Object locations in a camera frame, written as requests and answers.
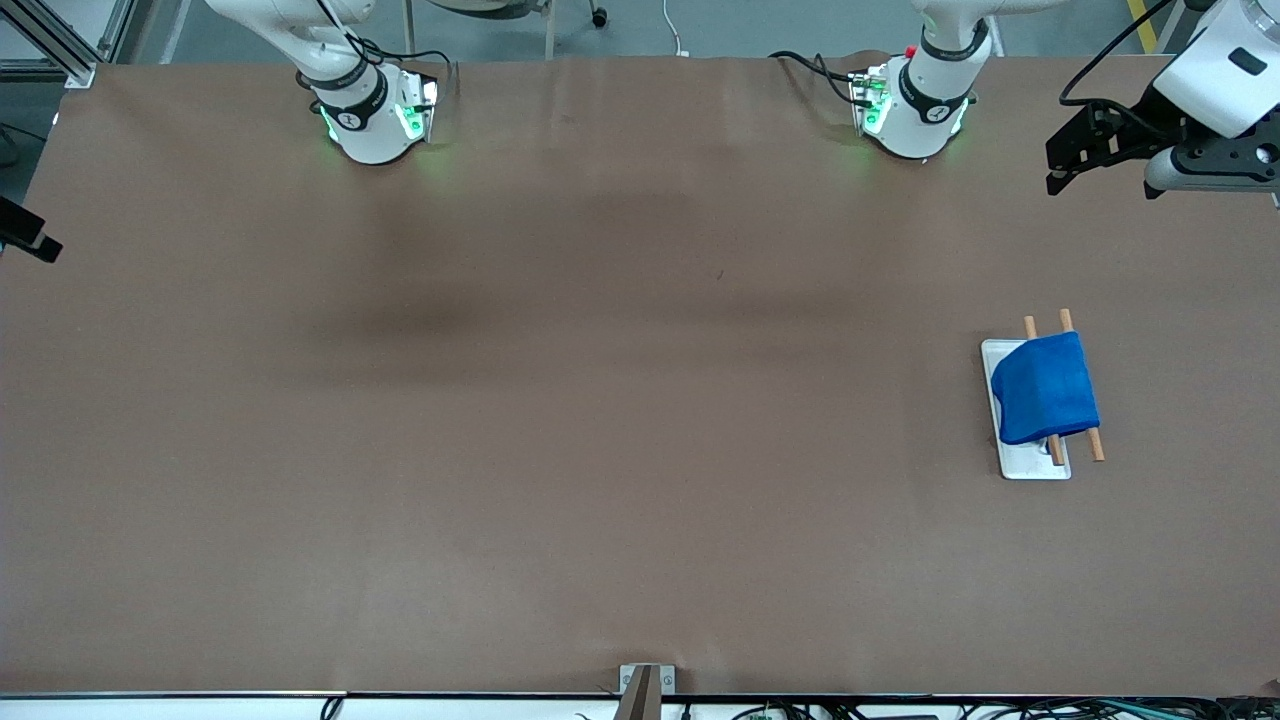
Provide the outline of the blue microfibre towel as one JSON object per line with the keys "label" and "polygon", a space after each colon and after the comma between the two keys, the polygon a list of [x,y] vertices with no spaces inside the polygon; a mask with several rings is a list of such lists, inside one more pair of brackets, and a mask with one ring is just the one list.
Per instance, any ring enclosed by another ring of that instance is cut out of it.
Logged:
{"label": "blue microfibre towel", "polygon": [[996,363],[991,392],[1005,445],[1074,436],[1101,427],[1080,334],[1065,331],[1028,340]]}

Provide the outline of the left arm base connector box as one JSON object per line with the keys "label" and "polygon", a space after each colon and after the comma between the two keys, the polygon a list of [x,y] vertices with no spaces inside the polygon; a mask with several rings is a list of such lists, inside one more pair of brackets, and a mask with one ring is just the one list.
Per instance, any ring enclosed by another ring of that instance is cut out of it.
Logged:
{"label": "left arm base connector box", "polygon": [[887,65],[850,73],[847,79],[855,129],[860,136],[878,136],[892,106]]}

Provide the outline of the metal table edge bracket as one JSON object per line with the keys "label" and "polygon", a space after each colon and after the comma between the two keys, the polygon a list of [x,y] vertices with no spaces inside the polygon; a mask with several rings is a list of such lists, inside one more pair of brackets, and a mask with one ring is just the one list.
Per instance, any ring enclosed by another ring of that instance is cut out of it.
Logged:
{"label": "metal table edge bracket", "polygon": [[620,666],[620,703],[613,720],[662,720],[663,701],[677,693],[673,664]]}

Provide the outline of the aluminium frame profile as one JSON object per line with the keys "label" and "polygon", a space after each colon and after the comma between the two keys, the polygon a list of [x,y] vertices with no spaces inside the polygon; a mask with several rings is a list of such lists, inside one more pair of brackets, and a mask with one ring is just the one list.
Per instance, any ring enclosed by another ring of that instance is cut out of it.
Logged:
{"label": "aluminium frame profile", "polygon": [[0,78],[91,86],[120,56],[140,0],[0,0]]}

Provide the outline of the white rack base plate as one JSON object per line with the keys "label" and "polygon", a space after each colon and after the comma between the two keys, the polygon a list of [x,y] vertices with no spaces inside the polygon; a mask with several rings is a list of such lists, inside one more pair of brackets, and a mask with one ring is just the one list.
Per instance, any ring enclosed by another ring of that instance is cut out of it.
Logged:
{"label": "white rack base plate", "polygon": [[1027,445],[1006,445],[998,437],[1001,405],[995,396],[992,378],[996,366],[1025,342],[1025,340],[1010,338],[988,338],[980,342],[980,360],[989,415],[995,429],[1000,473],[1007,480],[1069,480],[1073,477],[1073,466],[1065,448],[1062,450],[1062,465],[1055,465],[1047,439]]}

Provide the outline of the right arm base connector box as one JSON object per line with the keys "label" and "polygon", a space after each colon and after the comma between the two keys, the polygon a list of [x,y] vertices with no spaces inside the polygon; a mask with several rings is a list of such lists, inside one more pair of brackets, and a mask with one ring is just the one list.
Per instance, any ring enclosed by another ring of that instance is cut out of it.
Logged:
{"label": "right arm base connector box", "polygon": [[415,70],[399,70],[396,115],[411,142],[426,141],[438,101],[439,79]]}

